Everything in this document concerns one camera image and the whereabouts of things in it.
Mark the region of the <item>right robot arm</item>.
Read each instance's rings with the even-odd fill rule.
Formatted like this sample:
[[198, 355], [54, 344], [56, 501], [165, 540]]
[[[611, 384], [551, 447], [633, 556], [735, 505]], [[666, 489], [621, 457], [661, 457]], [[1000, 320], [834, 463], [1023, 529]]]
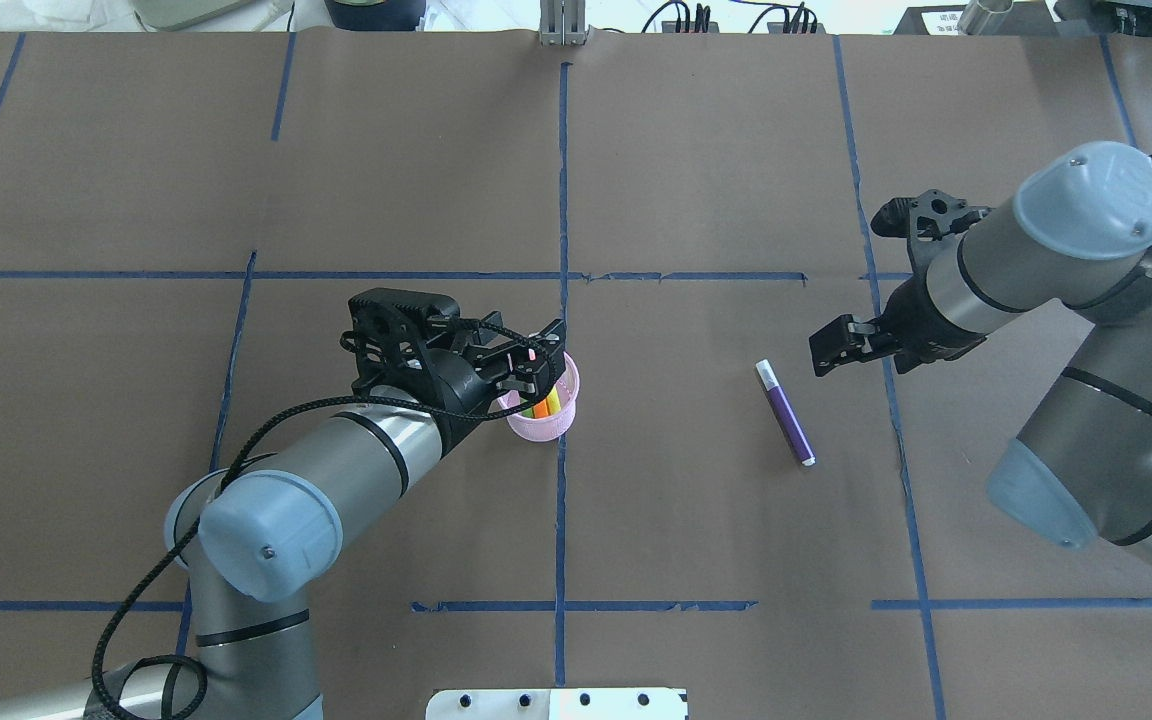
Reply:
[[869, 228], [905, 241], [911, 274], [873, 318], [814, 332], [814, 374], [950, 363], [1060, 302], [1091, 331], [1007, 444], [990, 500], [1059, 547], [1100, 538], [1152, 566], [1152, 152], [1083, 143], [1000, 205], [927, 190]]

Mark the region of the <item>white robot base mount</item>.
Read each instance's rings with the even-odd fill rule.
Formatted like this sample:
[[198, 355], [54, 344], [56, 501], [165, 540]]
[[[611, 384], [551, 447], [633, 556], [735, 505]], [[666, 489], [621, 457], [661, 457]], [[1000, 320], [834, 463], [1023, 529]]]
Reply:
[[584, 687], [448, 689], [435, 692], [426, 719], [690, 719], [684, 689]]

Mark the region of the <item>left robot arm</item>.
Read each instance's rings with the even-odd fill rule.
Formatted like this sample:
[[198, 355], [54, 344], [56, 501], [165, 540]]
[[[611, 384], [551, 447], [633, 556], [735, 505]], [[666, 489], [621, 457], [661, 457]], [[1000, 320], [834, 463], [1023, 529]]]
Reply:
[[[566, 336], [561, 319], [525, 336], [499, 314], [357, 314], [340, 338], [351, 395], [276, 414], [180, 493], [166, 556], [119, 602], [88, 682], [0, 702], [0, 719], [320, 719], [306, 585], [477, 425], [540, 404]], [[115, 629], [170, 564], [191, 579], [195, 655], [109, 669]]]

